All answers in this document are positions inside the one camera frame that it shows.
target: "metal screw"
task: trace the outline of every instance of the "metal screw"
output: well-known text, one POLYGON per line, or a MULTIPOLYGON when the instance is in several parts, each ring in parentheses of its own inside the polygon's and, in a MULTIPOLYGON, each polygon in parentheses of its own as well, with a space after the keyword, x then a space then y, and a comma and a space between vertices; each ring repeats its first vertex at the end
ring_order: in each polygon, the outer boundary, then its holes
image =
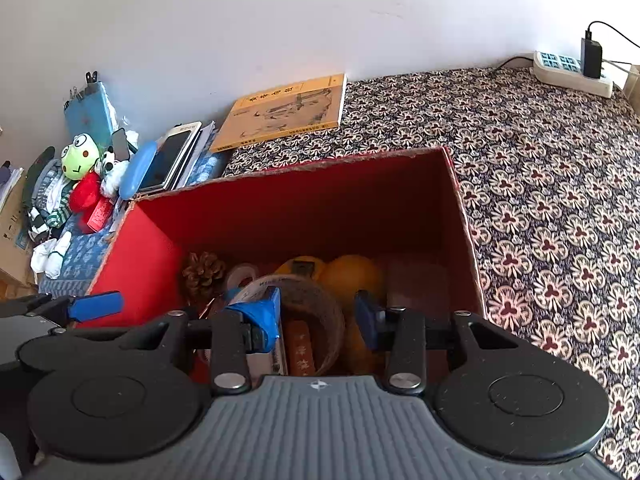
POLYGON ((246 379, 240 374, 235 372, 226 372, 224 374, 216 375, 213 379, 215 385, 219 388, 226 388, 227 390, 235 390, 244 386, 246 379))
POLYGON ((410 390, 420 385, 420 377, 416 374, 401 372, 389 377, 389 384, 401 390, 410 390))

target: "phone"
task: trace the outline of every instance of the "phone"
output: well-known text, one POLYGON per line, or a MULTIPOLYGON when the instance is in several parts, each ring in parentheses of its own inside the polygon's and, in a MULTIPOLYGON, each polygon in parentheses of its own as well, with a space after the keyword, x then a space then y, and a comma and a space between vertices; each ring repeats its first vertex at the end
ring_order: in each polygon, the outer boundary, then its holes
POLYGON ((116 160, 129 160, 129 143, 127 142, 124 128, 111 134, 111 145, 113 146, 113 156, 116 160))
POLYGON ((164 135, 164 142, 140 183, 140 194, 173 189, 172 185, 187 162, 187 154, 201 126, 201 122, 176 126, 164 135))

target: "cardboard box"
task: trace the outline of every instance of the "cardboard box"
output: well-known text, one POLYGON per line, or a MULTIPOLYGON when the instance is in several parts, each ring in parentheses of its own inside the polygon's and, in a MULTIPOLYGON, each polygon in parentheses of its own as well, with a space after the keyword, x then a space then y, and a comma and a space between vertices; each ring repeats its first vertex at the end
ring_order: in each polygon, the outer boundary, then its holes
POLYGON ((38 287, 35 285, 22 286, 0 281, 0 301, 14 300, 15 298, 22 298, 23 296, 30 296, 31 294, 37 293, 38 287))
POLYGON ((428 316, 483 314, 472 243, 447 153, 420 149, 351 156, 220 178, 135 201, 91 293, 119 290, 124 310, 89 323, 126 326, 186 304, 180 272, 190 251, 265 272, 308 254, 329 261, 417 255, 428 316))
POLYGON ((34 283, 30 266, 33 243, 22 207, 25 180, 20 178, 0 211, 0 280, 30 287, 34 283))

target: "book cover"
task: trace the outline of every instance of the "book cover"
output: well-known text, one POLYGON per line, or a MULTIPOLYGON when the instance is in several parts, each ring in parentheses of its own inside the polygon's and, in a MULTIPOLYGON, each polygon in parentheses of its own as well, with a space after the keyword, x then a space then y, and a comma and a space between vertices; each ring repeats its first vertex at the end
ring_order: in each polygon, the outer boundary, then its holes
POLYGON ((231 108, 209 151, 337 128, 346 83, 344 74, 335 74, 242 97, 231 108))

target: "blue notebook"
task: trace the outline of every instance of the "blue notebook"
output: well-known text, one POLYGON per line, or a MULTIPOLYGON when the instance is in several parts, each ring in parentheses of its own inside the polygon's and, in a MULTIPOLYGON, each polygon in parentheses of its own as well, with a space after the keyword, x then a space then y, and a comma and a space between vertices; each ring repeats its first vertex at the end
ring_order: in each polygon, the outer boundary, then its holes
POLYGON ((79 134, 88 134, 105 150, 111 145, 111 134, 118 129, 115 110, 97 73, 87 72, 87 85, 65 103, 66 127, 73 139, 79 134))

